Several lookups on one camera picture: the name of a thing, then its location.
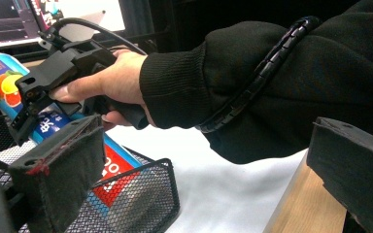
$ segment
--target mesh basket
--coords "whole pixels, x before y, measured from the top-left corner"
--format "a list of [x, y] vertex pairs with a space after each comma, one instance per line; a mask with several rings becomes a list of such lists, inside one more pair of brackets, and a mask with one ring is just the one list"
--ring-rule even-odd
[[[13, 147], [2, 116], [0, 125], [0, 183], [5, 185], [12, 180], [6, 170], [8, 165], [35, 146], [27, 142], [21, 148]], [[107, 208], [99, 198], [89, 194], [67, 232], [163, 232], [176, 219], [180, 202], [171, 161], [167, 158], [153, 161], [128, 150], [143, 165], [96, 183], [92, 191], [110, 188], [111, 196], [103, 199], [114, 198], [112, 206]], [[29, 232], [27, 225], [19, 232]]]

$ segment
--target black sleeve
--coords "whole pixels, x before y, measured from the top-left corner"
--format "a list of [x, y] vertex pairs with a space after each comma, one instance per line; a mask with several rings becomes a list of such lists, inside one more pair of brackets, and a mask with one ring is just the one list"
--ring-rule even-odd
[[[156, 125], [188, 128], [202, 122], [241, 88], [286, 31], [242, 22], [210, 33], [195, 50], [150, 55], [140, 85]], [[260, 98], [205, 136], [219, 155], [248, 163], [307, 148], [317, 117], [373, 134], [373, 0], [358, 2], [312, 31]]]

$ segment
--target human hand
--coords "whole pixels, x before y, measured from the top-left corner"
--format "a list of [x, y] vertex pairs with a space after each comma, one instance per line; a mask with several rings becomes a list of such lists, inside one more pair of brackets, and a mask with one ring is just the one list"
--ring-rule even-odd
[[[107, 95], [122, 103], [140, 105], [148, 122], [154, 125], [139, 86], [141, 67], [147, 57], [130, 50], [117, 50], [114, 56], [117, 61], [110, 67], [57, 88], [50, 93], [50, 97], [60, 102], [74, 103], [96, 95]], [[118, 111], [110, 111], [102, 119], [106, 122], [106, 130], [117, 124], [131, 125]]]

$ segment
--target white surface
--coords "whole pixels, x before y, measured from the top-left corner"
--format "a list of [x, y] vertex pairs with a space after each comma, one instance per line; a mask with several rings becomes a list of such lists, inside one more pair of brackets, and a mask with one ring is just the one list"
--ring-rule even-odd
[[262, 232], [305, 150], [286, 158], [235, 165], [196, 129], [116, 127], [117, 143], [174, 165], [181, 213], [167, 232]]

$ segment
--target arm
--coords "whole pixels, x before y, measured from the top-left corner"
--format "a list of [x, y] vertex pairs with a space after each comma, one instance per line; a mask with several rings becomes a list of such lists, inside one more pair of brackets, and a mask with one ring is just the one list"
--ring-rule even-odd
[[[140, 86], [155, 124], [188, 128], [202, 122], [235, 94], [286, 31], [243, 22], [210, 33], [195, 50], [149, 55]], [[247, 163], [307, 148], [316, 117], [373, 134], [373, 1], [361, 1], [311, 32], [259, 99], [205, 136], [221, 156]]]

